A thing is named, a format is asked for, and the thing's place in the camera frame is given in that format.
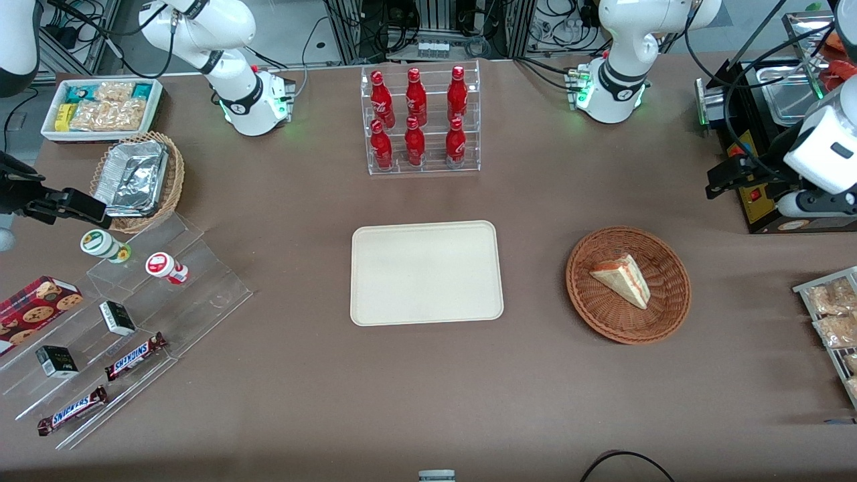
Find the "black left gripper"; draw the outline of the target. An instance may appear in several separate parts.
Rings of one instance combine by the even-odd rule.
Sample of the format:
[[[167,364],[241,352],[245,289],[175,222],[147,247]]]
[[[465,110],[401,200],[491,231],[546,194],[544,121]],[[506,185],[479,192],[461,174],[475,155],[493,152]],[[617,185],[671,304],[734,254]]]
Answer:
[[[753,161],[747,153],[732,153],[731,161],[720,162],[707,171],[708,184],[705,195],[713,200],[727,190],[753,190],[759,187],[772,202],[797,189],[797,180],[780,169],[779,161],[763,167],[761,161]]]

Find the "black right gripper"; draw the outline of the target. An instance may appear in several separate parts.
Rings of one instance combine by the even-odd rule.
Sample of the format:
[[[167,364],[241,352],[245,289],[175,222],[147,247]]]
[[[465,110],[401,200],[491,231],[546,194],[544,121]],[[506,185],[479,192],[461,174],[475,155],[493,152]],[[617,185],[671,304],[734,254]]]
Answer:
[[[104,230],[111,227],[104,202],[77,189],[46,193],[43,180],[45,177],[30,165],[1,153],[1,214],[44,219],[49,225],[58,218],[73,218]],[[41,213],[28,207],[34,200],[41,200]]]

